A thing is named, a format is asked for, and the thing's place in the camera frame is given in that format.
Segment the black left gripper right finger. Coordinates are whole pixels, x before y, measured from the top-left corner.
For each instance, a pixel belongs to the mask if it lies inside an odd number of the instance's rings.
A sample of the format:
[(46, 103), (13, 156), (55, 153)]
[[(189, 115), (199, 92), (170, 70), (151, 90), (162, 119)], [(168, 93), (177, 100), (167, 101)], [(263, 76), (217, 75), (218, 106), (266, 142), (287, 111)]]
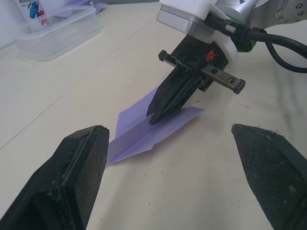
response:
[(232, 125), (244, 173), (275, 230), (307, 228), (307, 160), (284, 137), (270, 130)]

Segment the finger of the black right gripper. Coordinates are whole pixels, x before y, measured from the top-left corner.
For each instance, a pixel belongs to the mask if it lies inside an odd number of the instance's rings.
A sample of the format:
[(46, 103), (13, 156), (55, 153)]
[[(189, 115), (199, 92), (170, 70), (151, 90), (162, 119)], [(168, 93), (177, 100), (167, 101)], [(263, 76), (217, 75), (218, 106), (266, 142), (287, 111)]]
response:
[(149, 107), (149, 124), (167, 120), (183, 107), (197, 88), (203, 84), (201, 76), (168, 76), (158, 87)]
[(168, 119), (192, 95), (192, 71), (175, 68), (157, 88), (149, 104), (147, 116), (151, 119)]

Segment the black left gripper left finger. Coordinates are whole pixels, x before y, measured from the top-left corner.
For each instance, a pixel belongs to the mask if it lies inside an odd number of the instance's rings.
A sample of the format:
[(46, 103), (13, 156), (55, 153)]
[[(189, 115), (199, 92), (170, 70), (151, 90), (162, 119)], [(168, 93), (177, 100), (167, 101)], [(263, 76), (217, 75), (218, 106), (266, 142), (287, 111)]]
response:
[(106, 166), (109, 130), (65, 137), (27, 181), (0, 220), (2, 230), (84, 230)]

